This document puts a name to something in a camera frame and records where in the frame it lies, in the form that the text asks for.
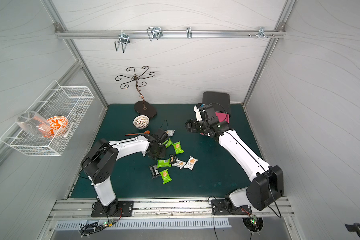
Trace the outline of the green cookie pack barcode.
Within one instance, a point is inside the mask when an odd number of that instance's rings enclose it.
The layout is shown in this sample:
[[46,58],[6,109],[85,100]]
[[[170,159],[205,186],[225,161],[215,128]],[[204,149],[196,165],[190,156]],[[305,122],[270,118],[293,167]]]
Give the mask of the green cookie pack barcode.
[[165,167],[171,167],[171,166],[172,166],[172,163],[171,163],[170,159],[157,161],[157,168],[165,168]]

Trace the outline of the black cookie pack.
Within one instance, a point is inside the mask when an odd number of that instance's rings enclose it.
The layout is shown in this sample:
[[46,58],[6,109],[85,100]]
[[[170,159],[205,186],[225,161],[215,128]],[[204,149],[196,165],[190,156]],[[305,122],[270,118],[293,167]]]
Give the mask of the black cookie pack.
[[170,164],[176,164],[177,163],[177,156],[175,154],[170,155]]
[[155,178],[157,178],[157,177],[159,177],[161,175],[159,170],[158,170],[157,165],[151,165],[151,166],[149,166],[149,169],[151,171],[152,179],[155,179]]

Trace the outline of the black cookie pack bottom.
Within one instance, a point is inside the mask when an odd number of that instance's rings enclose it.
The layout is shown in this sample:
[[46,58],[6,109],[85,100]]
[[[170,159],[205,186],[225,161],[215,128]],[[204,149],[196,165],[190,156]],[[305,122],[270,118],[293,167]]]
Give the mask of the black cookie pack bottom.
[[149,166],[149,169],[151,171],[152,179],[155,179],[155,178],[157,178],[157,177],[159,177],[161,175],[159,170],[158,170],[157,165],[151,165],[151,166]]

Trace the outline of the black pink drawer cabinet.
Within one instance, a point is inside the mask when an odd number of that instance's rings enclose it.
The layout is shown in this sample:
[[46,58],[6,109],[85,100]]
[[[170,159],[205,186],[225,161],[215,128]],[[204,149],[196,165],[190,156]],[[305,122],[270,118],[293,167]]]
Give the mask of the black pink drawer cabinet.
[[230,122],[231,99],[229,94],[208,91],[203,93],[202,100],[203,104],[211,104],[214,107],[215,113],[220,122]]

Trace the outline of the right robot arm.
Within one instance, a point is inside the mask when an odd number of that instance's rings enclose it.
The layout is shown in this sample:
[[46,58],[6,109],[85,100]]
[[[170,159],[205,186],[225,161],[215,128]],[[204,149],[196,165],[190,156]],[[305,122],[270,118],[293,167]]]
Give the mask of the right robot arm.
[[239,163],[251,181],[248,187],[228,194],[231,206],[238,208],[250,204],[262,211],[283,196],[284,172],[279,166],[271,166],[260,158],[227,121],[219,120],[211,104],[197,104],[194,112],[196,118],[186,122],[187,131],[217,140]]

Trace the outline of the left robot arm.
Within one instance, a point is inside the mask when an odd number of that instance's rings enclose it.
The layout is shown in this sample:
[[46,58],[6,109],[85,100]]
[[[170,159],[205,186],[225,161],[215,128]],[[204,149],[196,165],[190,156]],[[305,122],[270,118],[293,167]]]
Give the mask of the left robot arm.
[[153,159],[163,158],[168,140],[169,135],[162,129],[121,141],[98,140],[83,158],[81,167],[94,186],[101,205],[109,207],[118,203],[111,183],[117,160],[135,153]]

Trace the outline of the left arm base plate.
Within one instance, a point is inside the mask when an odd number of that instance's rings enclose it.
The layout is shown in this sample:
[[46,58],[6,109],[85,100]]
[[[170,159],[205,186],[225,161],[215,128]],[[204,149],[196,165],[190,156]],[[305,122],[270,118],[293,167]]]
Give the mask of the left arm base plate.
[[103,206],[99,201],[92,205],[92,218],[131,217],[134,201],[113,201],[109,206]]

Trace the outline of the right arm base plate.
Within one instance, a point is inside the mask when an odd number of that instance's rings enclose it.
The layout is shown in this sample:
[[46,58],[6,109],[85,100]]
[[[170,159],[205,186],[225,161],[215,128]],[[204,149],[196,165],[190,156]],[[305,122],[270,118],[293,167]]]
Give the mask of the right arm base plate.
[[227,200],[218,199],[209,200],[209,204],[211,205],[214,216],[251,216],[253,214],[250,205],[235,207]]

